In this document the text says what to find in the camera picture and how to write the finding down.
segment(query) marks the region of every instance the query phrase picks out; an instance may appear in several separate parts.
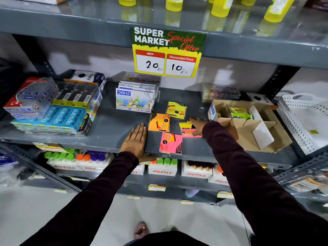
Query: person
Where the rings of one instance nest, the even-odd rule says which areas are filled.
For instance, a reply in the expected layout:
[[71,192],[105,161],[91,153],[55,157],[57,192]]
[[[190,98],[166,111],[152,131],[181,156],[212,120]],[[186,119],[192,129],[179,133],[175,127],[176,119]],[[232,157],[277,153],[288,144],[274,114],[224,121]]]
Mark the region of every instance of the person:
[[[230,184],[238,209],[252,227],[255,234],[251,239],[252,245],[324,243],[328,222],[299,204],[236,143],[226,128],[218,122],[199,118],[190,120],[196,128],[193,134],[202,135],[212,148]],[[144,153],[146,137],[146,127],[139,124],[126,137],[112,163],[21,245],[90,245],[125,178],[139,162],[156,159]],[[131,246],[159,242],[163,245],[205,245],[180,231],[150,234],[143,223],[138,224],[134,238]]]

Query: special offer sign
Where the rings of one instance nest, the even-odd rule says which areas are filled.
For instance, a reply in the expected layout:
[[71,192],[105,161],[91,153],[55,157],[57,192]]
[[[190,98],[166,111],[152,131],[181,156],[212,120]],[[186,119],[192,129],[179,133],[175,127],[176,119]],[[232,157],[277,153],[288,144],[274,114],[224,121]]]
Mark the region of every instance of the special offer sign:
[[134,27],[131,29],[135,71],[194,77],[206,33]]

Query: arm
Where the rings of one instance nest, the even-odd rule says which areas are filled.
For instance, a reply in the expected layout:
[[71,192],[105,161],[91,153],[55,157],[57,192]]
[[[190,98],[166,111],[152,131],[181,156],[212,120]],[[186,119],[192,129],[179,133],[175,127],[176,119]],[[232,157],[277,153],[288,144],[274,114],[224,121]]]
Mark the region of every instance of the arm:
[[146,136],[143,124],[132,130],[111,164],[21,246],[90,245],[125,178],[139,162],[156,159],[144,155]]
[[[328,222],[306,211],[236,143],[226,128],[210,122],[202,127],[202,133],[227,177],[238,209],[256,237],[268,241],[268,232],[300,235],[300,224],[306,224],[306,233],[311,230],[311,236],[327,230]],[[270,240],[281,238],[273,236]]]

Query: white tile floor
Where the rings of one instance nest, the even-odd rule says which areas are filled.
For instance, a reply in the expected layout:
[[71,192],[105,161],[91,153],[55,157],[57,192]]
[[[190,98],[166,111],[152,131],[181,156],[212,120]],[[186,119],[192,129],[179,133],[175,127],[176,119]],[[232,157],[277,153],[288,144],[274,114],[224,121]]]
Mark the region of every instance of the white tile floor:
[[[1,246],[22,243],[74,195],[47,188],[0,187]],[[176,200],[134,200],[120,194],[115,196],[91,245],[122,246],[132,240],[134,228],[140,221],[145,221],[151,232],[164,231],[174,225],[209,245],[249,246],[244,220],[236,206],[182,205]]]

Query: open cardboard box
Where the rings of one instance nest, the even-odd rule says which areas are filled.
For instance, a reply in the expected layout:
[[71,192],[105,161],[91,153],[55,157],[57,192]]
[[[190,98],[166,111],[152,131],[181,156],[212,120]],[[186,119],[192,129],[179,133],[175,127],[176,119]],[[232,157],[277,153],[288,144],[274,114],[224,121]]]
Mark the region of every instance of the open cardboard box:
[[[254,120],[232,118],[229,107],[247,109]],[[247,101],[213,100],[208,118],[219,122],[217,112],[231,119],[227,128],[232,135],[237,134],[234,138],[244,150],[277,153],[292,143],[270,105]]]

